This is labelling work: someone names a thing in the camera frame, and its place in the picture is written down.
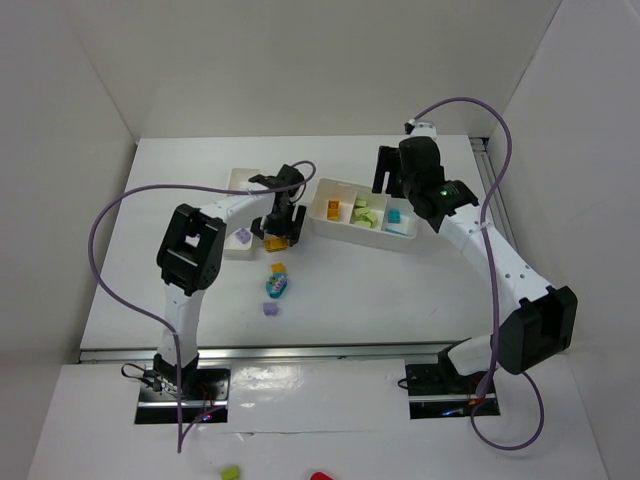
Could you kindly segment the purple brick with studs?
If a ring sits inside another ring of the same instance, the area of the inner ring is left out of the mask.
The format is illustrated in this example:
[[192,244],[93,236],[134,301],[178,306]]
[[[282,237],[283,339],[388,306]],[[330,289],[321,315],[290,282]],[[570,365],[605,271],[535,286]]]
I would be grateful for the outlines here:
[[252,241],[252,233],[246,228],[240,228],[235,232],[236,239],[246,245]]

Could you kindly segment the orange two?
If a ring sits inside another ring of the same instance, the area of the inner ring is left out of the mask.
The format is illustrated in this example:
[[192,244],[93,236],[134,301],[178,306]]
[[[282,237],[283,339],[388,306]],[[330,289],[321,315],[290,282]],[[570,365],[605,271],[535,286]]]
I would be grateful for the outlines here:
[[289,248],[289,241],[285,238],[273,237],[264,240],[264,249],[268,253],[284,251]]

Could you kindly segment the orange curved brick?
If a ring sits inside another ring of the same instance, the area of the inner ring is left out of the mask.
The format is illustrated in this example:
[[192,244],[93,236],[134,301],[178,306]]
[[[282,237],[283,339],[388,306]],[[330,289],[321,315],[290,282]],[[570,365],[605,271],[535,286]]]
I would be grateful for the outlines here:
[[338,221],[340,219],[340,202],[330,199],[327,202],[326,217],[330,221]]

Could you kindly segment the small teal brick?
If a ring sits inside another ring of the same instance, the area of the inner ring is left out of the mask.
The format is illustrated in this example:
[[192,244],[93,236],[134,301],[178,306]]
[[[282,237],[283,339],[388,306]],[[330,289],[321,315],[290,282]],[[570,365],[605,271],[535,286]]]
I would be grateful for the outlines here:
[[401,213],[397,209],[390,209],[387,212],[387,222],[389,224],[400,224],[401,223]]

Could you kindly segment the lime two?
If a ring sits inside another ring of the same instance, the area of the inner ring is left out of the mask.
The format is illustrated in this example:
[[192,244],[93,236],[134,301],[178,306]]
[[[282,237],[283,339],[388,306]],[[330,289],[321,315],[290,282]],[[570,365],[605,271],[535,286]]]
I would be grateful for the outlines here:
[[369,224],[369,227],[374,229],[377,228],[380,224],[379,216],[374,211],[369,211],[363,216],[363,220]]

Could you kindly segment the teal printed oval brick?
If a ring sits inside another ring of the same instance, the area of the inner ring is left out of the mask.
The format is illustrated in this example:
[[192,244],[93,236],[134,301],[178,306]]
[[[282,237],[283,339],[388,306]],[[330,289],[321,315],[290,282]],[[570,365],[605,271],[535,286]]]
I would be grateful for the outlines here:
[[282,272],[273,273],[265,282],[265,291],[269,298],[277,299],[286,290],[288,275]]

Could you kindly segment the pale lime square brick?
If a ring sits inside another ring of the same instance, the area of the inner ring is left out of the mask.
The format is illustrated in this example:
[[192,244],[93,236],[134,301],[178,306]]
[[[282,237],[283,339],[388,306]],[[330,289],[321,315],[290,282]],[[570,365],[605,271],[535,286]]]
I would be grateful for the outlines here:
[[351,222],[356,224],[357,222],[366,222],[363,220],[363,216],[369,212],[369,208],[356,208],[353,210]]

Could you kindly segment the purple curved brick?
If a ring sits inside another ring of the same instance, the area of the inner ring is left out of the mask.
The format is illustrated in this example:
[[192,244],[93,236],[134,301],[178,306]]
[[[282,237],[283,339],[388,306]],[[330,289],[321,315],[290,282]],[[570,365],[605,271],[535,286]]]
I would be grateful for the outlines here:
[[264,302],[262,311],[265,316],[276,316],[279,313],[279,307],[276,302]]

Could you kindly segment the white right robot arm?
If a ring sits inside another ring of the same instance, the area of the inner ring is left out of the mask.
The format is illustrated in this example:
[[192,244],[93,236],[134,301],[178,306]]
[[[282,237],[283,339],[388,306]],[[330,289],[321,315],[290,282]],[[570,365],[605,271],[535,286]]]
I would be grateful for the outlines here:
[[460,376],[501,367],[519,375],[571,344],[578,299],[536,273],[487,219],[478,198],[460,180],[448,180],[436,142],[412,136],[382,146],[372,190],[406,199],[414,213],[447,239],[488,280],[491,333],[444,353]]

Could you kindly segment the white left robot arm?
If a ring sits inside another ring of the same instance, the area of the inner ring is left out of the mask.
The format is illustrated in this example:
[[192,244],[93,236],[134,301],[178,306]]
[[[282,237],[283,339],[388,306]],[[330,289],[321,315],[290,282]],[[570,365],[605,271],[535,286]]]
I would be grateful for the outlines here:
[[298,243],[306,208],[294,197],[305,178],[294,165],[275,175],[257,174],[234,194],[203,206],[179,205],[173,212],[156,262],[165,284],[168,326],[154,355],[153,370],[186,392],[194,384],[197,330],[205,291],[221,271],[227,239],[242,228],[259,239]]

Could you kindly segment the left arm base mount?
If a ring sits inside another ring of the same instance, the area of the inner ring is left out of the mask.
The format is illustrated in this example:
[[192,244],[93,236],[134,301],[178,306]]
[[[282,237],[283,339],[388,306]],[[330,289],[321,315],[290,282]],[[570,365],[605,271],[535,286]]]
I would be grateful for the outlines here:
[[[151,369],[125,363],[120,373],[140,383],[134,423],[169,425],[177,423],[177,389]],[[204,368],[194,372],[181,391],[183,423],[226,423],[231,370]]]

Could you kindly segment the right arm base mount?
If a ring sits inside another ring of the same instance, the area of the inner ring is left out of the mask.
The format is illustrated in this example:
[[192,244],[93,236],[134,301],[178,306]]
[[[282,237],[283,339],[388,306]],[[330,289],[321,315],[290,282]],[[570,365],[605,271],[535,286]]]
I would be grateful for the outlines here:
[[469,417],[474,409],[478,416],[499,416],[500,407],[494,385],[488,398],[476,395],[486,371],[460,375],[449,359],[455,344],[441,350],[435,363],[405,365],[405,376],[397,386],[407,392],[412,420]]

